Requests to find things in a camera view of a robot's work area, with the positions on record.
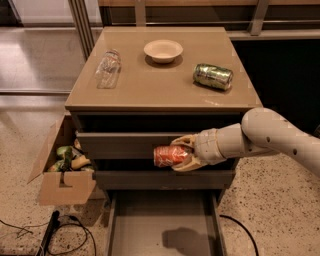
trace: green can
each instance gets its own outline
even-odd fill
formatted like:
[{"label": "green can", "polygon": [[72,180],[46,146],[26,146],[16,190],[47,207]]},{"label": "green can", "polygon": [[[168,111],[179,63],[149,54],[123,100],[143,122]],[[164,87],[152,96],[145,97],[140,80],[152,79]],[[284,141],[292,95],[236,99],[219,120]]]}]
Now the green can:
[{"label": "green can", "polygon": [[204,63],[197,64],[193,71],[195,82],[224,91],[231,87],[232,77],[232,70]]}]

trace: cardboard flap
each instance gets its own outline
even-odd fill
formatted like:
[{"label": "cardboard flap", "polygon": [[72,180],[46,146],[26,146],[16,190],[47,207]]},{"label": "cardboard flap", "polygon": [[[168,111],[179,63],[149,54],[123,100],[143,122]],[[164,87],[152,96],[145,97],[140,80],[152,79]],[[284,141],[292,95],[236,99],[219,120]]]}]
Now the cardboard flap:
[{"label": "cardboard flap", "polygon": [[40,205],[85,204],[95,188],[92,172],[66,172],[61,184],[61,172],[43,177],[39,195]]},{"label": "cardboard flap", "polygon": [[59,130],[62,126],[65,116],[61,119],[57,120],[50,128],[47,138],[45,139],[43,146],[38,154],[37,159],[33,164],[32,171],[28,178],[28,184],[37,178],[46,168],[46,164],[50,158],[50,154],[53,148],[53,145],[56,141],[56,137],[58,136]]}]

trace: red can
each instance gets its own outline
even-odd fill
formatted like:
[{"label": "red can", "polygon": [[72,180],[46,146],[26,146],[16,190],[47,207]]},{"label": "red can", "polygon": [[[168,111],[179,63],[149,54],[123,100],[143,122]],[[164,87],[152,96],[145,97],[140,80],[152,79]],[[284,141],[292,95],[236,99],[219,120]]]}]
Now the red can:
[{"label": "red can", "polygon": [[158,167],[173,166],[182,163],[192,149],[186,146],[159,146],[153,150],[154,165]]}]

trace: cabinet top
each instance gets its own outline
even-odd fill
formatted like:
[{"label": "cabinet top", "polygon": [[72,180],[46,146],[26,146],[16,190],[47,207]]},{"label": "cabinet top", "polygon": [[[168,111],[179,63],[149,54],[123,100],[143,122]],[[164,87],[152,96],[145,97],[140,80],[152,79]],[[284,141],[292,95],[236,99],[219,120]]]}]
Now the cabinet top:
[{"label": "cabinet top", "polygon": [[[183,53],[156,64],[144,46],[176,41]],[[114,89],[98,89],[95,71],[106,50],[116,49],[122,67]],[[194,67],[207,63],[231,69],[232,87],[219,91],[193,81]],[[224,28],[106,27],[91,52],[65,107],[70,111],[246,111],[261,101]]]}]

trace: bowl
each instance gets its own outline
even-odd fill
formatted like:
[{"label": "bowl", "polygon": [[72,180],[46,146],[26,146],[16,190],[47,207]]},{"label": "bowl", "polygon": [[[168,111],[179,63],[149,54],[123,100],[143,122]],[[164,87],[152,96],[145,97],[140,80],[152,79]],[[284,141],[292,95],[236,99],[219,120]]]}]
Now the bowl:
[{"label": "bowl", "polygon": [[182,46],[171,40],[152,41],[144,47],[144,52],[156,63],[170,63],[183,51]]}]

